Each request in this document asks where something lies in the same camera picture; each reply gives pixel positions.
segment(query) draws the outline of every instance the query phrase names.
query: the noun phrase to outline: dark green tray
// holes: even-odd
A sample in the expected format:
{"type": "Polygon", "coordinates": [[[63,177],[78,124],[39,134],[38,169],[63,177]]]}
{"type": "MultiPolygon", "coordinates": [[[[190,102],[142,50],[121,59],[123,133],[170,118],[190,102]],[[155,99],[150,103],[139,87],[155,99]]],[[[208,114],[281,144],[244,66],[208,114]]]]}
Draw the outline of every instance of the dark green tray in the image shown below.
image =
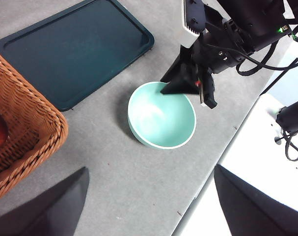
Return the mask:
{"type": "Polygon", "coordinates": [[[152,48],[152,34],[116,0],[85,0],[0,40],[0,54],[67,111],[152,48]]]}

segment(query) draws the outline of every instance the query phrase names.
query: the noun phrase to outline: wicker basket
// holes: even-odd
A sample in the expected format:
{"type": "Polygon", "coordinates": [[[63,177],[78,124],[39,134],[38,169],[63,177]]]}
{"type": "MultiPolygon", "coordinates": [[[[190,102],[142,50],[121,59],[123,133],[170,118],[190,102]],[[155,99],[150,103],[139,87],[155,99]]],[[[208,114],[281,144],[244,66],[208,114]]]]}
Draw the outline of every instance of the wicker basket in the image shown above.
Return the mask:
{"type": "Polygon", "coordinates": [[[0,114],[9,137],[0,149],[0,198],[65,142],[65,117],[0,55],[0,114]]]}

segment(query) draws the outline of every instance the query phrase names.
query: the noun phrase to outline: gray table surface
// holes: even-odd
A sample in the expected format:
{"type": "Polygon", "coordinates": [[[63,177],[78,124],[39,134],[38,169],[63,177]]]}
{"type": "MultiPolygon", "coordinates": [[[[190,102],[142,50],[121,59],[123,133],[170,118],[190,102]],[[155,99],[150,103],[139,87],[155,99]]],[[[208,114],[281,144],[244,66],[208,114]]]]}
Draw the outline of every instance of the gray table surface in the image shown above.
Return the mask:
{"type": "MultiPolygon", "coordinates": [[[[0,39],[78,2],[0,0],[0,39]]],[[[215,75],[215,109],[201,107],[198,96],[189,96],[197,115],[191,141],[168,151],[145,147],[129,130],[127,104],[135,88],[158,81],[178,55],[172,30],[176,4],[174,0],[120,2],[154,35],[154,48],[64,113],[68,140],[0,200],[0,216],[87,166],[90,186],[75,235],[170,235],[272,74],[261,70],[241,77],[230,68],[215,75]]],[[[207,2],[224,13],[215,0],[207,2]]],[[[269,64],[277,64],[289,42],[281,40],[269,64]]]]}

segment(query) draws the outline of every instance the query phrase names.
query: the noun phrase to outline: basket rim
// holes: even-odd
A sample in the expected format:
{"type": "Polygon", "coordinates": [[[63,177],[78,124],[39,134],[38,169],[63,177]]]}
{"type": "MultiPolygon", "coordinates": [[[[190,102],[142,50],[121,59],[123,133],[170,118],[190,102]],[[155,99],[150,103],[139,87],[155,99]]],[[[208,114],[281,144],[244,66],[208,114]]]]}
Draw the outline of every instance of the basket rim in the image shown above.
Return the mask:
{"type": "Polygon", "coordinates": [[[12,189],[19,181],[27,177],[35,168],[48,159],[66,141],[68,136],[68,123],[64,115],[50,103],[34,86],[32,86],[15,68],[13,68],[1,55],[0,66],[4,72],[17,81],[20,88],[26,89],[29,96],[35,98],[36,104],[49,113],[49,116],[56,118],[56,131],[42,145],[46,149],[38,148],[35,153],[27,151],[19,160],[15,160],[12,165],[0,173],[0,198],[12,189]]]}

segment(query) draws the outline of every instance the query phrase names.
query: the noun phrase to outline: teal bowl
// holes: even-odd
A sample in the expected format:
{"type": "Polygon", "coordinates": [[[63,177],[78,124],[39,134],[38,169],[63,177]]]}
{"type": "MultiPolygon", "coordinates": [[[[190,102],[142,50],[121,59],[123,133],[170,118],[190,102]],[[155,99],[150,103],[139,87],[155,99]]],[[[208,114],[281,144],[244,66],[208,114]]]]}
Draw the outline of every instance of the teal bowl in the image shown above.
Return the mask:
{"type": "Polygon", "coordinates": [[[161,94],[166,83],[150,82],[138,87],[128,104],[128,123],[144,145],[174,149],[185,145],[196,128],[194,108],[184,94],[161,94]]]}

